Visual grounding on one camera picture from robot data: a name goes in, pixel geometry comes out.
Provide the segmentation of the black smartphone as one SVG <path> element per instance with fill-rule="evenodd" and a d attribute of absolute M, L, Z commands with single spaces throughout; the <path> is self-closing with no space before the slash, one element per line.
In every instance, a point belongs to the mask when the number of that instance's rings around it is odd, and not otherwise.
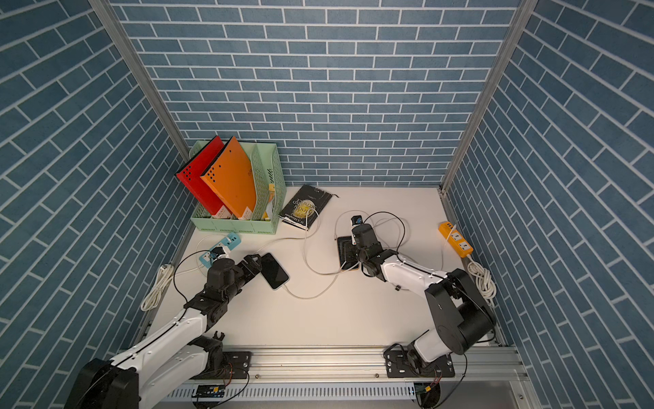
<path fill-rule="evenodd" d="M 290 279 L 289 274 L 271 253 L 262 256 L 262 276 L 273 290 L 281 288 Z"/>

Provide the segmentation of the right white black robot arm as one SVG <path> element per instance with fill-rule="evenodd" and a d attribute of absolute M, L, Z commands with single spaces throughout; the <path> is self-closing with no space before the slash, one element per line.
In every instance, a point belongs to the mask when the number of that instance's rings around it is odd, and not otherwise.
<path fill-rule="evenodd" d="M 465 354 L 497 325 L 497 318 L 470 275 L 463 269 L 437 272 L 408 262 L 385 248 L 374 228 L 352 228 L 363 271 L 380 281 L 422 297 L 433 325 L 406 347 L 405 357 L 417 371 L 447 354 Z"/>

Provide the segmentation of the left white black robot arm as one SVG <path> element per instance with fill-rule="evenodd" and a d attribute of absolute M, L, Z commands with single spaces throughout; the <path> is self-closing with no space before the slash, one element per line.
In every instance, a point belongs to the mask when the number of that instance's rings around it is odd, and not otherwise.
<path fill-rule="evenodd" d="M 262 258 L 219 258 L 204 288 L 166 325 L 109 360 L 93 359 L 78 373 L 67 408 L 152 408 L 193 378 L 226 378 L 249 372 L 248 364 L 224 352 L 223 335 L 206 333 L 228 303 L 262 272 Z"/>

